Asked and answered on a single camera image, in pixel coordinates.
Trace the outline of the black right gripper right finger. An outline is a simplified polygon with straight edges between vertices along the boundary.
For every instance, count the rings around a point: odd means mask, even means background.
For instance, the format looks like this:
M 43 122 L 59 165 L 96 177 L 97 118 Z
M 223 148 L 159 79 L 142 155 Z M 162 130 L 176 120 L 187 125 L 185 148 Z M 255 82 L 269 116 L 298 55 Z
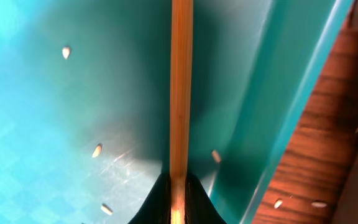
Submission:
M 197 176 L 188 173 L 185 187 L 186 224 L 226 224 L 216 211 Z

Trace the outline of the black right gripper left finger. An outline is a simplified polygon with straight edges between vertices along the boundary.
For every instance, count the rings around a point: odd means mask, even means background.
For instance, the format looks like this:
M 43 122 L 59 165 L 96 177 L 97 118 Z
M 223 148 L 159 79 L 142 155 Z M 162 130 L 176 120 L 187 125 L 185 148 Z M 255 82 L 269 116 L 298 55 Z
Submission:
M 160 174 L 129 224 L 170 224 L 171 186 L 168 173 Z

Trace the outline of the wooden chopstick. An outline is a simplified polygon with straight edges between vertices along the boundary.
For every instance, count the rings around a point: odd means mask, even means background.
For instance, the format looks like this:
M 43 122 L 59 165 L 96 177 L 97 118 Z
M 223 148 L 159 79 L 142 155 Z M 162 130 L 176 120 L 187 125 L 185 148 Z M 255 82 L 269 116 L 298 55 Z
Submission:
M 188 169 L 193 0 L 172 1 L 170 57 L 170 223 L 185 223 L 185 181 Z

